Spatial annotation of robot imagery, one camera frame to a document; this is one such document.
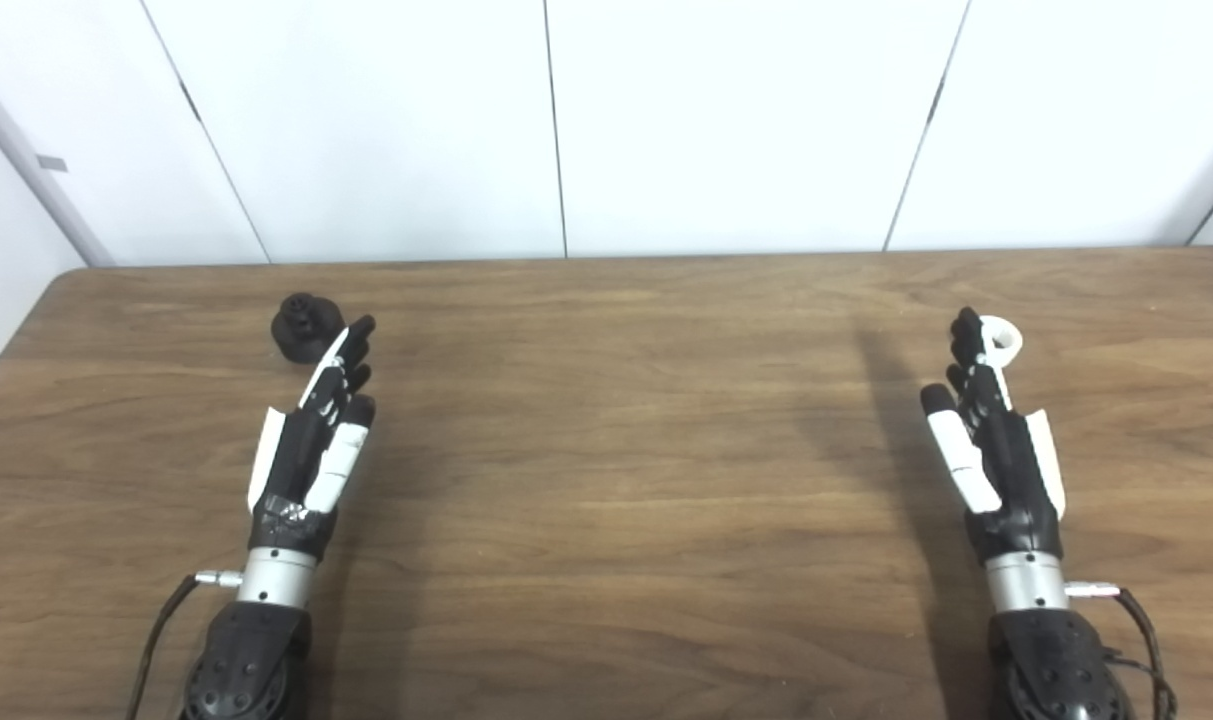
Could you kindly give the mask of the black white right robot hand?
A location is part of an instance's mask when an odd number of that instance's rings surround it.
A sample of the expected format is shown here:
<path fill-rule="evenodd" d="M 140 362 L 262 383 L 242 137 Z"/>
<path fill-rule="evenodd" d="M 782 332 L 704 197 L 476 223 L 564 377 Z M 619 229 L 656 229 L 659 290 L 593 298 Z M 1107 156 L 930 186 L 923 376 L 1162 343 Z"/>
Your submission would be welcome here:
<path fill-rule="evenodd" d="M 1063 559 L 1066 512 L 1046 413 L 1019 413 L 1006 368 L 1023 350 L 1008 320 L 962 307 L 950 322 L 953 362 L 946 381 L 926 385 L 919 402 L 964 503 L 964 528 L 976 560 L 1016 553 Z"/>

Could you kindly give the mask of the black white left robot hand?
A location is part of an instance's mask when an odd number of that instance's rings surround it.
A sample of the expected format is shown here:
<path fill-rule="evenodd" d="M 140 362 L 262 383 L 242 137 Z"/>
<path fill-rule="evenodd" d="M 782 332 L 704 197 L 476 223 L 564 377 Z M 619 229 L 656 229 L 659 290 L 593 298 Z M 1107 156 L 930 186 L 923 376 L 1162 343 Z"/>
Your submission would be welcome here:
<path fill-rule="evenodd" d="M 361 388 L 372 370 L 365 361 L 376 319 L 347 325 L 324 352 L 298 406 L 269 408 L 251 469 L 247 507 L 250 550 L 326 555 L 338 519 L 338 501 L 376 419 L 376 401 Z"/>

